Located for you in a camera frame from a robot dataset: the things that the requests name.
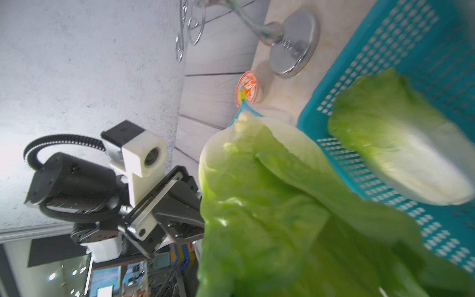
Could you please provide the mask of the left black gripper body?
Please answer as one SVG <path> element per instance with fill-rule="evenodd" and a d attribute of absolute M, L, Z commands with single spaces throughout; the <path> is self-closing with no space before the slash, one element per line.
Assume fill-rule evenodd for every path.
<path fill-rule="evenodd" d="M 200 193 L 187 169 L 176 166 L 128 213 L 118 230 L 145 257 L 152 258 L 169 239 L 177 245 L 204 238 Z"/>

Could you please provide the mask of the chinese cabbage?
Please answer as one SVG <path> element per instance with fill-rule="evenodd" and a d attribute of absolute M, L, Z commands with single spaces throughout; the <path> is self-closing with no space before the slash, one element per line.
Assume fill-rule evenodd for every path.
<path fill-rule="evenodd" d="M 436 206 L 475 198 L 473 141 L 394 69 L 341 91 L 328 130 L 407 198 Z"/>
<path fill-rule="evenodd" d="M 214 135 L 201 157 L 200 297 L 472 297 L 401 211 L 364 201 L 318 147 L 315 165 L 264 125 Z"/>

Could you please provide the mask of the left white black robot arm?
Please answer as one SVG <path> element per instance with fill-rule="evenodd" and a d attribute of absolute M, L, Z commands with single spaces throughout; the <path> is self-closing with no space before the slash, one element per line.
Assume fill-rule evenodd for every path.
<path fill-rule="evenodd" d="M 100 150 L 110 164 L 61 152 L 39 161 L 39 151 L 60 144 Z M 204 237 L 198 185 L 182 166 L 166 172 L 165 150 L 164 142 L 148 131 L 104 132 L 99 139 L 73 134 L 39 138 L 24 150 L 35 172 L 25 202 L 47 217 L 73 223 L 71 240 L 94 263 L 137 254 L 150 259 L 172 243 Z"/>

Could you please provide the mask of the teal plastic basket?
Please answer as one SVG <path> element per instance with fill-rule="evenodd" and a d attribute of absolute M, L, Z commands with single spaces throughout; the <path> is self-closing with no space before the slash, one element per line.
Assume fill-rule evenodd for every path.
<path fill-rule="evenodd" d="M 475 271 L 475 4 L 377 1 L 298 128 L 363 199 L 411 216 Z"/>

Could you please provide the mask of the clear zipper bag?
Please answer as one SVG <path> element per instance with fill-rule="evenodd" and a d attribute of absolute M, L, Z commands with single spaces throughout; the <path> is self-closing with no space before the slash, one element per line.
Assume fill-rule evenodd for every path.
<path fill-rule="evenodd" d="M 276 143 L 290 148 L 298 134 L 287 112 L 245 103 L 231 124 L 205 144 L 199 159 L 199 177 L 204 179 L 205 175 L 226 171 L 228 167 L 244 168 L 246 163 L 254 161 L 256 148 L 273 147 Z"/>

